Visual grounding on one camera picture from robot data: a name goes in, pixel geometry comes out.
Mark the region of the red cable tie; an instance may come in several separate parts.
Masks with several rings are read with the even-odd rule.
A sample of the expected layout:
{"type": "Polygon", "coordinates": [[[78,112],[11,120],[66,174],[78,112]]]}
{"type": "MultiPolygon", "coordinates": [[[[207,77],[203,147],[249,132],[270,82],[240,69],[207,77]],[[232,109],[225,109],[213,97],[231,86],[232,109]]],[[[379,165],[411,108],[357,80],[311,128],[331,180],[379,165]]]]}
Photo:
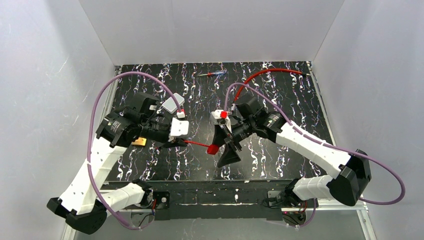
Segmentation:
{"type": "Polygon", "coordinates": [[[207,148],[206,153],[209,154],[209,155],[215,155],[215,154],[217,154],[218,151],[219,151],[219,148],[220,148],[216,144],[207,145],[207,144],[204,144],[204,143],[190,141],[190,140],[185,140],[184,142],[186,144],[198,145],[198,146],[207,148]]]}

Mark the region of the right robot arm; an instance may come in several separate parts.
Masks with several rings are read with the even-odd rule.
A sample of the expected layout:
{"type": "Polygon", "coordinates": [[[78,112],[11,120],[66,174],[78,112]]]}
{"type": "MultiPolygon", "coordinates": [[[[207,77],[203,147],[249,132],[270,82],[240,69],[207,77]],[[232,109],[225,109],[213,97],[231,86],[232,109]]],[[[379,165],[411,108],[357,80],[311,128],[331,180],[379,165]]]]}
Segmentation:
{"type": "Polygon", "coordinates": [[[241,115],[234,117],[235,124],[225,110],[217,109],[210,114],[214,136],[207,153],[215,155],[224,146],[217,167],[240,162],[240,142],[255,134],[301,154],[326,172],[319,177],[294,179],[279,196],[269,200],[271,205],[295,207],[310,199],[337,200],[346,206],[357,203],[372,178],[365,152],[346,153],[333,145],[326,147],[323,140],[287,121],[280,112],[268,112],[256,97],[247,97],[235,107],[241,115]]]}

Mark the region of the brass padlock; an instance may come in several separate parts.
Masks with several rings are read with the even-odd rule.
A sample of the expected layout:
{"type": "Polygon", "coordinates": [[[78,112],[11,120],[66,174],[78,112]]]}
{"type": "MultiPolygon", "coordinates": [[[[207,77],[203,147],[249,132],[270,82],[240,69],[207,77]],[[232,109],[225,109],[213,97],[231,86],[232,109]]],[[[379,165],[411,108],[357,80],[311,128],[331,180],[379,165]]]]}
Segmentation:
{"type": "Polygon", "coordinates": [[[135,141],[133,141],[131,144],[133,146],[138,146],[138,147],[144,147],[147,143],[147,139],[143,138],[143,137],[139,137],[138,139],[136,139],[135,141]]]}

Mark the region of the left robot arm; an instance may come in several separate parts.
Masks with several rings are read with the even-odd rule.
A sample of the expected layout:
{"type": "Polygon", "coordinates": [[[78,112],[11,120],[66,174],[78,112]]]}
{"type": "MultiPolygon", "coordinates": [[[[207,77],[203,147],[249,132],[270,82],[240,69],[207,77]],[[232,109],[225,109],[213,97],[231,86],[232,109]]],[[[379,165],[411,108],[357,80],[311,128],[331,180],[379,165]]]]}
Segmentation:
{"type": "Polygon", "coordinates": [[[183,104],[184,98],[176,93],[160,103],[157,97],[139,92],[128,105],[107,114],[75,178],[59,197],[48,201],[47,208],[88,235],[98,231],[109,215],[128,206],[154,209],[153,188],[143,180],[108,193],[100,193],[100,188],[118,159],[139,138],[163,148],[186,146],[189,122],[183,104]]]}

